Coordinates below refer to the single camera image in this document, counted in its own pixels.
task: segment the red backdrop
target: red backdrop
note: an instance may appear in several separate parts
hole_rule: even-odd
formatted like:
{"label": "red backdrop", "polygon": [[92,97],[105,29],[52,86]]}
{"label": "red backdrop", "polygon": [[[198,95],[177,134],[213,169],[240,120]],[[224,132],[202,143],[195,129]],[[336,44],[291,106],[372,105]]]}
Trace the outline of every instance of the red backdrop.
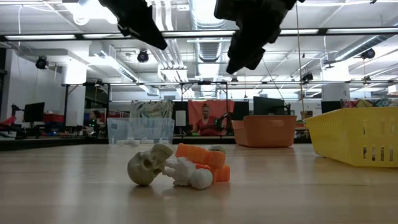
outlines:
{"label": "red backdrop", "polygon": [[[207,104],[210,109],[210,116],[219,118],[223,116],[226,110],[226,100],[206,100],[206,101],[188,101],[188,120],[190,124],[195,124],[201,119],[201,107]],[[228,112],[234,111],[234,101],[228,100]]]}

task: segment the white column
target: white column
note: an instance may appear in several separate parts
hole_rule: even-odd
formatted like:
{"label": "white column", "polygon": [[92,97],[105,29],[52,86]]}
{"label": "white column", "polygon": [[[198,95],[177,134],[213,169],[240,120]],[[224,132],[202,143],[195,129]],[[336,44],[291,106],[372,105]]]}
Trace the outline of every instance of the white column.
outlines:
{"label": "white column", "polygon": [[[86,82],[87,67],[82,63],[71,59],[62,69],[64,84],[81,84]],[[67,126],[83,125],[85,113],[85,86],[69,87],[67,107]]]}
{"label": "white column", "polygon": [[[346,62],[335,63],[334,68],[323,71],[323,80],[326,81],[347,81],[350,80],[348,64]],[[349,84],[328,84],[322,86],[323,101],[349,100]]]}

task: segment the table surface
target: table surface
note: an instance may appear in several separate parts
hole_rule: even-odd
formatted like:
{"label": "table surface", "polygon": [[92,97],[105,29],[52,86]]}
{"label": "table surface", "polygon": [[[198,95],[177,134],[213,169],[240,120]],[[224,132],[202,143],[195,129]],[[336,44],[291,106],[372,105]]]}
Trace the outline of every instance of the table surface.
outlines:
{"label": "table surface", "polygon": [[352,167],[310,144],[224,147],[231,181],[202,191],[163,175],[132,183],[127,162],[150,146],[0,152],[0,223],[398,223],[397,169]]}

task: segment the red shirt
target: red shirt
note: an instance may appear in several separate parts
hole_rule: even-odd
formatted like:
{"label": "red shirt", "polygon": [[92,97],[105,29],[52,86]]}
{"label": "red shirt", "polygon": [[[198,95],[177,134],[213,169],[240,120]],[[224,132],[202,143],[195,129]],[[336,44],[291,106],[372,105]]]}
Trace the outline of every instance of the red shirt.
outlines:
{"label": "red shirt", "polygon": [[216,117],[209,116],[207,123],[203,123],[203,119],[199,119],[196,123],[201,136],[218,136],[220,132],[216,129]]}

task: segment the toy pile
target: toy pile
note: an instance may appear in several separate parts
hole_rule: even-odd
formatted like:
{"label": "toy pile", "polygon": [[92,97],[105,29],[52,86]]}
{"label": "toy pile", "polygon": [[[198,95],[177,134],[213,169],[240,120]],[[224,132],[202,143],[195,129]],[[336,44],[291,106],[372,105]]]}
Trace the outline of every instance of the toy pile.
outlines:
{"label": "toy pile", "polygon": [[212,146],[209,150],[198,146],[179,144],[175,159],[168,146],[156,144],[146,152],[138,152],[128,163],[127,173],[138,185],[149,185],[160,173],[174,179],[177,186],[205,189],[217,182],[227,182],[231,170],[225,164],[225,150]]}

